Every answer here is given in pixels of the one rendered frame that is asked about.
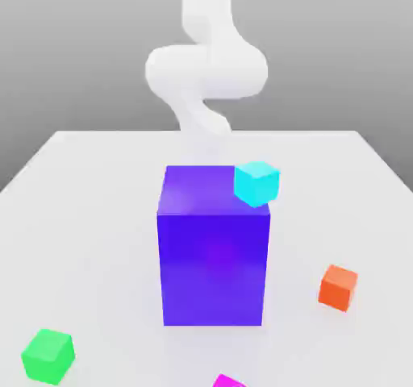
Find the small cyan cube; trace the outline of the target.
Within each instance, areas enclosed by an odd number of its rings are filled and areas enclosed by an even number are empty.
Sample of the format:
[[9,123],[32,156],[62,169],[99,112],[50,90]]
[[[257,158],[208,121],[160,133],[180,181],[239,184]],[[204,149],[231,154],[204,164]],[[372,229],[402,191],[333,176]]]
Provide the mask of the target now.
[[234,194],[251,207],[274,201],[279,193],[280,170],[264,161],[239,164],[234,170]]

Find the small green cube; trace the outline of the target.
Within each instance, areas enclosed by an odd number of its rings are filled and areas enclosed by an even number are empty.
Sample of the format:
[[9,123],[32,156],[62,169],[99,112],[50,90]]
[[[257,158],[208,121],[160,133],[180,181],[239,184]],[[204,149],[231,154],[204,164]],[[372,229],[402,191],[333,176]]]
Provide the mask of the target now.
[[27,377],[50,385],[59,385],[75,357],[72,336],[49,329],[40,329],[21,353]]

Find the small orange cube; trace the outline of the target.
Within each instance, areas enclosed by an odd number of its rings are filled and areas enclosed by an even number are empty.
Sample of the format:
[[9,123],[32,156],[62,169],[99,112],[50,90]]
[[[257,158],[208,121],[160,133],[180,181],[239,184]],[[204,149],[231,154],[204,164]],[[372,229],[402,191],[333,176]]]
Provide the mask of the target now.
[[323,275],[318,301],[346,312],[353,299],[357,279],[357,273],[331,264]]

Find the large purple box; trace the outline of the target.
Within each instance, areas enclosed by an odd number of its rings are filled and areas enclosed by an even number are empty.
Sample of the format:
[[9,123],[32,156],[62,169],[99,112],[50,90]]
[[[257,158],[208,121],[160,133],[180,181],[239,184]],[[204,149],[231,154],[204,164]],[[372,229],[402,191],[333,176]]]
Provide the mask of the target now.
[[262,324],[270,211],[234,194],[234,172],[165,169],[156,221],[166,326]]

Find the small magenta cube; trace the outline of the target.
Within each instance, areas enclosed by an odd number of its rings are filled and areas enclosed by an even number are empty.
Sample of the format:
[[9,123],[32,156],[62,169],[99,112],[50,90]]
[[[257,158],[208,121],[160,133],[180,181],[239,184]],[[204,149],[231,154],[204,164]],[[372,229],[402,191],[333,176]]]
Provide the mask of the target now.
[[224,374],[219,374],[215,379],[212,387],[247,387],[245,384],[228,377]]

